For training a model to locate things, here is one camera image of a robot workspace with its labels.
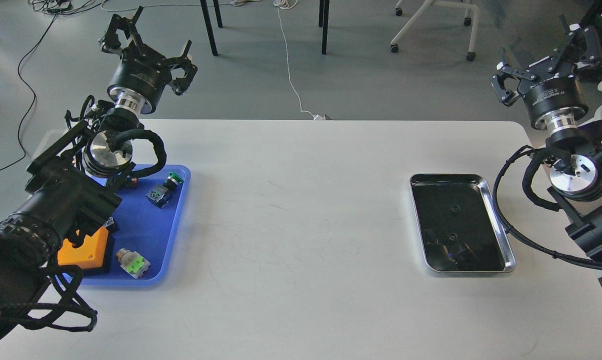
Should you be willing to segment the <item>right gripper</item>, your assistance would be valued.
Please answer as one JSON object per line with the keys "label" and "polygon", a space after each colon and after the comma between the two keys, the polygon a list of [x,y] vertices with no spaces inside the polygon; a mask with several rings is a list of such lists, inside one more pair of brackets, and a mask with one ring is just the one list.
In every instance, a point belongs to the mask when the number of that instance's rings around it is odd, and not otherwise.
{"label": "right gripper", "polygon": [[[577,128],[589,108],[576,70],[602,67],[602,48],[596,29],[569,24],[564,14],[560,14],[559,20],[564,30],[563,47],[526,70],[511,66],[505,48],[500,48],[500,61],[490,78],[497,100],[505,107],[511,107],[522,96],[532,129],[540,131]],[[508,79],[520,81],[519,91],[506,87]]]}

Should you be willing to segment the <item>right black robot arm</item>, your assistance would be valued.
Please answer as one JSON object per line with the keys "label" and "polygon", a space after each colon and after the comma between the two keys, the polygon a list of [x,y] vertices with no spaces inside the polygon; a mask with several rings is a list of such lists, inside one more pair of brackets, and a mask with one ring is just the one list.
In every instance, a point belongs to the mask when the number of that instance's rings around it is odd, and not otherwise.
{"label": "right black robot arm", "polygon": [[522,179],[523,193],[537,207],[566,213],[571,221],[566,233],[586,258],[535,243],[507,221],[497,198],[492,205],[505,230],[523,244],[569,264],[602,271],[602,205],[587,214],[580,214],[572,205],[572,201],[592,202],[602,197],[602,120],[578,125],[589,108],[577,76],[580,68],[602,65],[602,50],[594,27],[570,25],[564,15],[559,18],[564,45],[551,55],[520,69],[509,64],[504,48],[500,50],[501,60],[490,80],[496,98],[507,107],[521,98],[531,127],[548,131],[548,138],[543,148],[519,148],[500,169],[493,191],[498,191],[502,177],[516,160],[530,157]]}

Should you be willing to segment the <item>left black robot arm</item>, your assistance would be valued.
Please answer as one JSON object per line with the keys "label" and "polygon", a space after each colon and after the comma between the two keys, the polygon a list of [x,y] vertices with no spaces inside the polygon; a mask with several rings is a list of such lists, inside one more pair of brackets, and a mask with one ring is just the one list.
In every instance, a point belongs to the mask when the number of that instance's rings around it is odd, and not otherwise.
{"label": "left black robot arm", "polygon": [[65,240],[79,247],[122,203],[118,190],[134,178],[161,171],[163,139],[139,117],[156,111],[166,87],[183,95],[198,71],[183,53],[166,57],[144,43],[132,17],[114,14],[100,39],[118,55],[109,100],[85,102],[61,138],[27,167],[29,198],[0,222],[0,340],[15,327],[90,332],[98,313],[79,296],[84,271],[59,264]]}

